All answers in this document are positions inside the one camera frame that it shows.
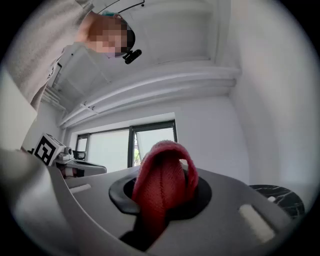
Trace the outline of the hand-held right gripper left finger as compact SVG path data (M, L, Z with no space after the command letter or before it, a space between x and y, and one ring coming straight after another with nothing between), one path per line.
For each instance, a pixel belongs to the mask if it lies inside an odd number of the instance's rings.
M71 227L80 252L134 252L120 237L131 230L136 217L120 212L109 197L117 180L137 174L138 168L99 175L64 179L56 167L49 167L59 206Z

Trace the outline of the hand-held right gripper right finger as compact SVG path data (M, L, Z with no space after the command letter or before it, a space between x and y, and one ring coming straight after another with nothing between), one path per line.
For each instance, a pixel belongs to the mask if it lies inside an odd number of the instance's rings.
M275 203L240 180L197 169L210 185L212 197L205 209L192 219L171 221L147 250L153 256L264 256L282 239L291 217ZM239 212L251 205L275 232L262 243L249 220Z

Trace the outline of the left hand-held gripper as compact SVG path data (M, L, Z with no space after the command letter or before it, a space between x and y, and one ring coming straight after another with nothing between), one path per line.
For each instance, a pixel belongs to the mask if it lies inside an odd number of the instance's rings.
M48 133L43 133L30 153L48 166L60 170L64 179L82 178L107 173L107 168L86 161L87 152L73 150Z

